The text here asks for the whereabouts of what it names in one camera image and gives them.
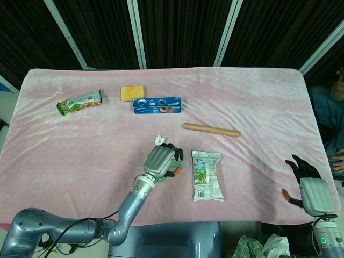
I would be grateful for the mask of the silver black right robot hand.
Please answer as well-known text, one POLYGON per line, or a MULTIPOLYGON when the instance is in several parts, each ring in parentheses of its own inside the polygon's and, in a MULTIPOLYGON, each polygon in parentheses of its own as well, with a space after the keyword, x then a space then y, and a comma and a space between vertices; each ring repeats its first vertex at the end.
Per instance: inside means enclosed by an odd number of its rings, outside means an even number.
POLYGON ((318 170, 307 161, 292 155, 293 160, 285 160, 290 166, 297 180, 301 199, 290 196, 287 190, 282 189, 284 199, 301 209, 312 217, 322 217, 334 215, 335 207, 333 204, 330 188, 323 180, 318 170))

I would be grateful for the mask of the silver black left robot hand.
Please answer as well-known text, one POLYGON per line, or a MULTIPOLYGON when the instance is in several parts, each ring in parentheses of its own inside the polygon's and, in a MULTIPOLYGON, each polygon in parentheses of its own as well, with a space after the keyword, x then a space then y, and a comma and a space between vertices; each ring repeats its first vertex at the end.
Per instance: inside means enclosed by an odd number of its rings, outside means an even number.
POLYGON ((144 172, 150 174, 155 180, 165 177, 177 176, 182 168, 176 167, 173 171, 169 170, 173 161, 183 161, 184 153, 181 148, 175 147, 172 143, 162 143, 155 146, 144 164, 144 172))

